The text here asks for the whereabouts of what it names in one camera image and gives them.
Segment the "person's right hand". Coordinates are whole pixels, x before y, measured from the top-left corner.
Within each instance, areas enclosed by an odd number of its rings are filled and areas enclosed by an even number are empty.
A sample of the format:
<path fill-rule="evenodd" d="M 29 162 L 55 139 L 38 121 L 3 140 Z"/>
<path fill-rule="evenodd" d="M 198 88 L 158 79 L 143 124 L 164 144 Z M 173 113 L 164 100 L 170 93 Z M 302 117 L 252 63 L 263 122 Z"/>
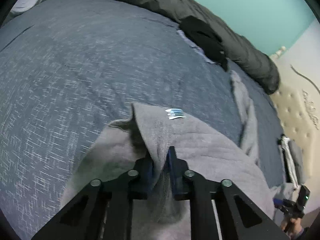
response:
<path fill-rule="evenodd" d="M 303 232 L 304 228 L 301 226 L 301 218 L 285 217 L 281 222 L 280 228 L 282 231 L 286 231 L 286 234 L 291 239 L 297 239 Z"/>

